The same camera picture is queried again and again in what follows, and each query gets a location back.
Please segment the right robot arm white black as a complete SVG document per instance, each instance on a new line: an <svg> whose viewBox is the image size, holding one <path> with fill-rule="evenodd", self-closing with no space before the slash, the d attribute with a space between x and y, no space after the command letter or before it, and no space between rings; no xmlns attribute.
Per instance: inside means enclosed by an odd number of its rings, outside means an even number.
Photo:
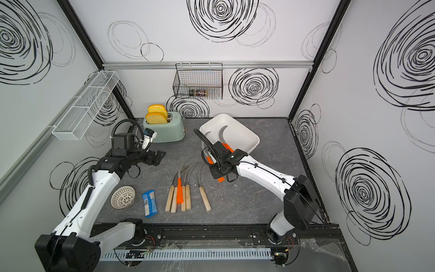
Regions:
<svg viewBox="0 0 435 272"><path fill-rule="evenodd" d="M319 197L312 182L304 175L294 177L276 171L255 160L246 152L227 149L221 142L204 144L201 153L214 179L230 175L244 177L268 189L283 202L283 211L268 223L266 235L273 244L279 244L290 231L305 231L320 207Z"/></svg>

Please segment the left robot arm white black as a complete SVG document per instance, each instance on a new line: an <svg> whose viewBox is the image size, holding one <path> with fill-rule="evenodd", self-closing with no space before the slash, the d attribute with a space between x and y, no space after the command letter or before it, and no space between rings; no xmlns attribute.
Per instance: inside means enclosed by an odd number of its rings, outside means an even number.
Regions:
<svg viewBox="0 0 435 272"><path fill-rule="evenodd" d="M158 166L164 151L109 151L87 171L88 185L64 220L49 235L40 235L36 253L47 272L92 272L104 256L127 241L145 238L141 219L124 219L112 228L91 235L96 218L134 165Z"/></svg>

